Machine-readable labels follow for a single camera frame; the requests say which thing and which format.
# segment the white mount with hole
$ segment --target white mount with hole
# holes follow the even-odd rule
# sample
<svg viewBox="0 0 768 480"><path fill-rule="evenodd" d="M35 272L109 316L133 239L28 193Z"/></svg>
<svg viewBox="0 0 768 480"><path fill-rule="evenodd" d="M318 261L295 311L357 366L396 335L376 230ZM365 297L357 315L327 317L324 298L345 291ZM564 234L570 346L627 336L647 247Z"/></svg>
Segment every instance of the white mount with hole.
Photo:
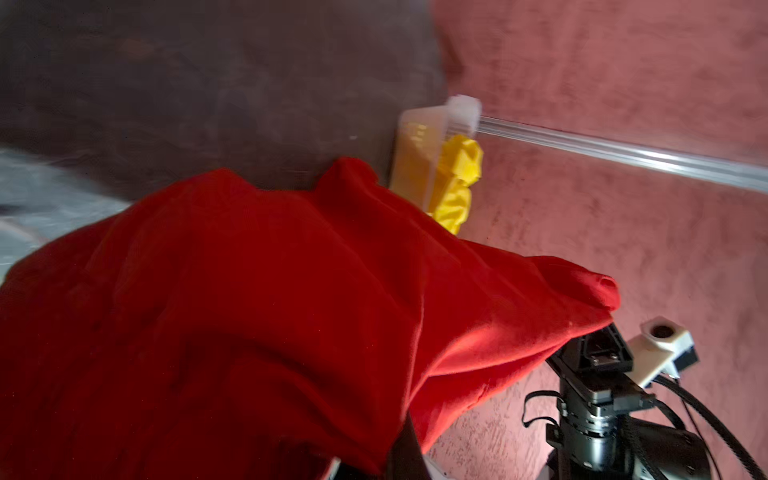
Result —
<svg viewBox="0 0 768 480"><path fill-rule="evenodd" d="M647 387L660 373L673 379L698 360L694 338L675 322L658 316L640 326L641 334L627 342L634 357L634 368L627 376L641 388Z"/></svg>

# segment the camera lens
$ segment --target camera lens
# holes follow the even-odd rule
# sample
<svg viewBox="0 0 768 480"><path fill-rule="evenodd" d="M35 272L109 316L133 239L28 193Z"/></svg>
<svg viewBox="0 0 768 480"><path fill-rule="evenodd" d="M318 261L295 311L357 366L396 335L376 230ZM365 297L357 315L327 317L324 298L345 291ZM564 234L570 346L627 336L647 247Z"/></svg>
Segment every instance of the camera lens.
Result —
<svg viewBox="0 0 768 480"><path fill-rule="evenodd" d="M650 334L655 336L658 339L668 339L672 335L674 335L674 329L672 329L671 326L666 325L656 325L651 331Z"/></svg>

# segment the black strap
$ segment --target black strap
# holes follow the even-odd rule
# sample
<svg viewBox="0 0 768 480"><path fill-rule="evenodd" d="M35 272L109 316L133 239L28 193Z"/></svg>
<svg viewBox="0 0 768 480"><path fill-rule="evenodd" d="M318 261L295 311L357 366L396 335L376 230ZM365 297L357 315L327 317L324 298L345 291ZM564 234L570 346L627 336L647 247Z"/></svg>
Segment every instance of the black strap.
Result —
<svg viewBox="0 0 768 480"><path fill-rule="evenodd" d="M675 413L669 405L659 399L654 400L654 405L661 411L661 413L664 414L665 417L667 417L667 420L670 421L674 428L678 430L685 430L685 422L683 422L683 419L681 419L680 416Z"/></svg>
<svg viewBox="0 0 768 480"><path fill-rule="evenodd" d="M727 429L725 425L723 425L720 419L718 419L714 413L712 413L702 402L700 402L699 399L691 395L690 392L672 380L669 380L667 377L659 375L654 379L654 382L667 387L669 390L672 390L672 392L682 398L685 403L692 406L694 410L699 412L699 415L707 420L707 423L709 423L712 428L715 429L715 432L717 432L717 434L720 435L723 440L725 440L726 445L728 445L730 449L733 450L733 453L741 461L741 464L744 465L744 468L746 468L750 475L752 475L752 478L755 480L768 480L768 477L766 477L766 474L763 473L763 470L760 469L757 462L755 462L755 459L752 458L752 455L750 455L750 453L744 448L743 445L741 445L736 437L733 436L733 433L731 433L730 430Z"/></svg>
<svg viewBox="0 0 768 480"><path fill-rule="evenodd" d="M525 396L525 400L523 401L523 416L520 418L520 421L523 422L523 426L525 428L528 428L531 426L533 422L536 420L547 420L549 422L552 422L552 425L557 425L557 420L553 419L552 417L536 417L535 419L530 419L527 422L525 421L525 406L528 404L528 400L535 399L538 396L554 396L555 398L562 401L562 397L560 396L560 392L555 392L554 390L536 390L535 392L531 392Z"/></svg>

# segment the gray floor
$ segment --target gray floor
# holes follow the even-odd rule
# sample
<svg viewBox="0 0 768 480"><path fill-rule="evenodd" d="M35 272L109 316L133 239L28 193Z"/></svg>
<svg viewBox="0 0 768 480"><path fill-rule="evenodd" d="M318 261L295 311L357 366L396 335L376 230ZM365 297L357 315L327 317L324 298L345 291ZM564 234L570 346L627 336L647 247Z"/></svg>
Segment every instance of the gray floor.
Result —
<svg viewBox="0 0 768 480"><path fill-rule="evenodd" d="M6 0L0 33L0 217L46 237L216 167L386 182L399 113L445 100L426 0Z"/></svg>

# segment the black cable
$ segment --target black cable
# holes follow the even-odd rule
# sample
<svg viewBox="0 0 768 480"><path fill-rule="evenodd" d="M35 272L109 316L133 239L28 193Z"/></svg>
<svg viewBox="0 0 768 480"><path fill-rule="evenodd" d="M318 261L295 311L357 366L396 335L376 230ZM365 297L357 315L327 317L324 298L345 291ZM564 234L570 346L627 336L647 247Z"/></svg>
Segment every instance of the black cable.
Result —
<svg viewBox="0 0 768 480"><path fill-rule="evenodd" d="M650 476L654 480L668 480L668 478L661 472L655 463L648 460L648 454L645 452L645 447L640 442L640 435L637 433L637 426L634 424L634 419L629 415L626 415L623 420L624 434L629 440L630 449L634 453L634 456L640 460Z"/></svg>
<svg viewBox="0 0 768 480"><path fill-rule="evenodd" d="M661 411L661 413L664 414L665 417L667 417L667 420L670 421L675 429L685 430L685 422L683 422L683 419L681 419L680 416L675 413L675 411L671 409L669 405L659 399L654 400L654 405Z"/></svg>
<svg viewBox="0 0 768 480"><path fill-rule="evenodd" d="M525 400L523 400L523 416L520 418L520 421L523 422L523 426L525 428L528 428L531 426L533 422L536 420L546 420L547 422L551 422L552 425L558 426L558 421L553 419L552 417L536 417L535 419L530 419L528 421L525 421L525 407L528 404L528 400L535 399L539 396L553 396L556 399L563 401L563 397L560 396L560 392L555 392L554 390L536 390L535 392L531 392L525 396Z"/></svg>
<svg viewBox="0 0 768 480"><path fill-rule="evenodd" d="M682 387L679 379L675 379L675 383L679 387ZM702 442L704 442L704 448L707 450L707 455L710 456L710 459L712 460L712 465L714 466L715 472L717 473L717 480L723 480L723 476L720 474L720 467L717 466L717 460L715 460L715 455L712 455L712 451L710 450L710 446L707 444L707 440L704 440L704 435L701 435L701 430L699 430L699 425L696 423L696 420L694 420L694 416L690 413L688 404L685 403L685 400L683 399L680 399L680 403L683 404L683 408L685 409L685 412L688 414L688 419L696 429L696 433L699 435L699 438L701 439Z"/></svg>
<svg viewBox="0 0 768 480"><path fill-rule="evenodd" d="M723 425L720 419L718 419L706 406L704 406L702 402L691 395L690 392L688 392L686 389L663 376L656 377L654 382L661 386L667 387L669 390L672 390L675 395L682 398L685 403L692 406L694 410L699 412L699 415L701 415L704 420L707 420L707 423L709 423L712 428L715 429L715 432L717 432L717 434L722 437L725 443L733 451L734 455L736 455L736 457L739 459L741 464L744 465L744 468L746 468L746 470L750 473L752 478L755 480L768 480L768 478L766 478L766 474L764 474L760 467L757 466L757 463L755 462L755 459L752 458L752 455L750 455L750 453L743 447L743 445L741 445L737 438L733 436L733 433L731 433L730 430L728 430L726 426Z"/></svg>

